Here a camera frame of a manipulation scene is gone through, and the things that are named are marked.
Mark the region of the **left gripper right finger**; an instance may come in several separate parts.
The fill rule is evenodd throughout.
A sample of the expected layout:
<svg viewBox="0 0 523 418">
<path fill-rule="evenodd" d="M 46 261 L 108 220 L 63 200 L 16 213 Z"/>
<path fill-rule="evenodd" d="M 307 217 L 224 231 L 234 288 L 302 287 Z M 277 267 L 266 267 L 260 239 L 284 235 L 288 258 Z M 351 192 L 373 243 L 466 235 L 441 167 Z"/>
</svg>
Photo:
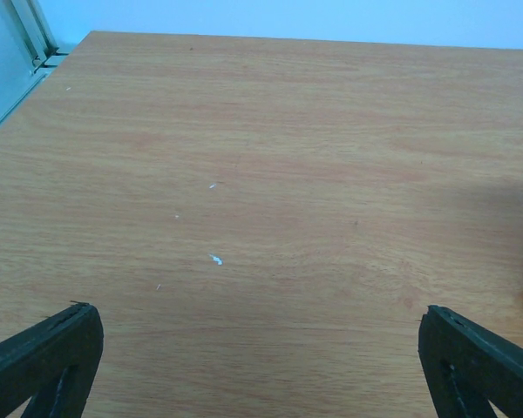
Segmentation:
<svg viewBox="0 0 523 418">
<path fill-rule="evenodd" d="M 448 307 L 428 306 L 418 355 L 439 417 L 523 417 L 523 348 Z"/>
</svg>

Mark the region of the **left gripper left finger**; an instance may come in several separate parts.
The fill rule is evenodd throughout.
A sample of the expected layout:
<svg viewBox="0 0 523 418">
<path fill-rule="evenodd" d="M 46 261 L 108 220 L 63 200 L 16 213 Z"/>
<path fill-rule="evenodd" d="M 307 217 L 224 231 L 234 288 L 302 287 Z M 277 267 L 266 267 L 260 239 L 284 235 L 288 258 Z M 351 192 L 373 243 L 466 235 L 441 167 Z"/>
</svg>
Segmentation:
<svg viewBox="0 0 523 418">
<path fill-rule="evenodd" d="M 78 302 L 0 342 L 0 417 L 80 417 L 98 371 L 104 329 Z"/>
</svg>

